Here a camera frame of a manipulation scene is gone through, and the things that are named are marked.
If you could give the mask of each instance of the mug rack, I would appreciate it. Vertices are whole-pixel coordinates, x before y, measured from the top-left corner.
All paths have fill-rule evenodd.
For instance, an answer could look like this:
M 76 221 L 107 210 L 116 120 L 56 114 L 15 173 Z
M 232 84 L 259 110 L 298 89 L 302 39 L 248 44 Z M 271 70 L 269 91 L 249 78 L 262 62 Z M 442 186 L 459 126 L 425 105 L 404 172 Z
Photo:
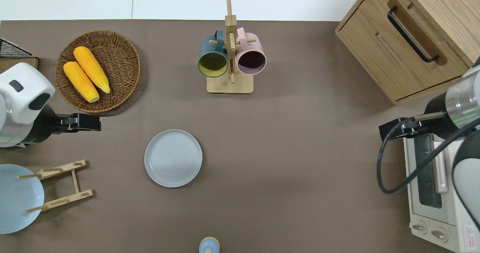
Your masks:
M 210 93 L 239 93 L 249 94 L 254 91 L 253 75 L 246 75 L 238 71 L 235 57 L 236 45 L 240 42 L 237 38 L 237 16 L 232 15 L 231 0 L 226 0 L 227 15 L 225 16 L 226 54 L 228 58 L 228 74 L 219 77 L 207 77 L 207 91 Z
M 70 203 L 70 202 L 74 202 L 76 200 L 81 200 L 81 199 L 84 199 L 86 197 L 93 196 L 93 190 L 89 189 L 89 190 L 85 190 L 85 191 L 80 192 L 80 188 L 78 186 L 77 174 L 75 173 L 75 169 L 79 169 L 79 168 L 85 167 L 85 166 L 87 166 L 87 162 L 85 160 L 80 160 L 80 161 L 65 164 L 65 165 L 62 165 L 62 166 L 54 167 L 54 168 L 51 168 L 51 169 L 42 169 L 41 171 L 36 172 L 34 174 L 17 176 L 17 179 L 37 177 L 38 179 L 43 180 L 43 179 L 46 179 L 46 178 L 50 178 L 50 177 L 57 176 L 59 174 L 71 171 L 72 176 L 73 176 L 73 184 L 75 186 L 75 192 L 76 192 L 75 194 L 70 195 L 70 196 L 66 196 L 66 197 L 63 197 L 63 198 L 59 198 L 59 199 L 56 199 L 56 200 L 52 200 L 50 202 L 45 202 L 41 206 L 25 210 L 24 213 L 27 214 L 29 212 L 33 212 L 33 211 L 36 211 L 36 210 L 41 210 L 41 212 L 43 212 L 43 211 L 49 210 L 51 208 L 55 208 L 55 207 L 65 205 L 65 204 Z

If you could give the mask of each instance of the oven window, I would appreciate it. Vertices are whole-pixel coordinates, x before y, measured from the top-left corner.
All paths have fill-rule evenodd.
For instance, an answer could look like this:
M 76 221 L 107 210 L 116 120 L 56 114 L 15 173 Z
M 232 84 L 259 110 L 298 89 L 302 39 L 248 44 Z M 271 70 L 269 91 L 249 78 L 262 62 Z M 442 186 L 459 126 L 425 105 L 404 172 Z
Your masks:
M 414 138 L 415 161 L 420 164 L 434 150 L 434 136 L 424 135 Z M 430 162 L 417 176 L 418 198 L 420 203 L 433 208 L 442 208 L 442 195 L 435 190 L 434 163 Z

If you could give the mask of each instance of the mug handle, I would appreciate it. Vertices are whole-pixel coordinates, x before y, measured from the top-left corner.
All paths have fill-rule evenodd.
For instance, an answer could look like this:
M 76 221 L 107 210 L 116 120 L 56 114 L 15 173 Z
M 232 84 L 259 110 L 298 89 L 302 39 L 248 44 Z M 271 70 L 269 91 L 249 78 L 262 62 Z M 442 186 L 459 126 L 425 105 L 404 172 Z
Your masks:
M 221 29 L 217 29 L 215 32 L 215 39 L 216 39 L 216 46 L 215 46 L 215 51 L 222 51 L 223 49 L 223 31 Z
M 240 46 L 243 51 L 248 49 L 248 43 L 247 43 L 247 35 L 245 34 L 245 30 L 243 27 L 240 27 L 237 29 L 237 34 L 238 34 L 238 40 L 240 41 Z

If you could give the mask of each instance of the table surface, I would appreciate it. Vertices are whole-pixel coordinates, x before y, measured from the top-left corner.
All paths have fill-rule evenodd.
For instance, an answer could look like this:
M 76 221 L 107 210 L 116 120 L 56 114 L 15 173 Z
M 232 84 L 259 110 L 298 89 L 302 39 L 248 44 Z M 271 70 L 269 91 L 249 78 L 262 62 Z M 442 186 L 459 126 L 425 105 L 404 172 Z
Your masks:
M 378 126 L 423 112 L 432 96 L 393 106 L 336 37 L 338 22 L 239 21 L 267 57 L 249 95 L 209 94 L 198 45 L 223 21 L 2 21 L 0 36 L 40 58 L 55 83 L 63 48 L 93 30 L 127 37 L 142 61 L 133 96 L 101 117 L 101 132 L 52 135 L 0 149 L 0 164 L 31 171 L 86 159 L 81 190 L 95 196 L 41 212 L 0 235 L 2 252 L 197 252 L 206 236 L 221 252 L 448 252 L 410 233 L 405 191 L 381 193 Z M 56 113 L 75 113 L 56 93 Z M 181 188 L 154 183 L 149 141 L 191 133 L 203 151 Z M 384 156 L 388 186 L 405 176 L 403 144 Z M 44 180 L 46 201 L 74 193 L 70 176 Z

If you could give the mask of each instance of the white wall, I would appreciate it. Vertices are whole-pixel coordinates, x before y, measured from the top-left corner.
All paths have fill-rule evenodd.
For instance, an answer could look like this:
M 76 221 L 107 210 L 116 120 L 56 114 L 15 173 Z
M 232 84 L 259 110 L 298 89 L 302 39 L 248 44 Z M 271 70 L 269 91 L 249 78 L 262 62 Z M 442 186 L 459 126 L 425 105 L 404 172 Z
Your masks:
M 238 20 L 339 21 L 355 0 L 232 0 Z M 0 0 L 0 20 L 223 20 L 226 0 Z

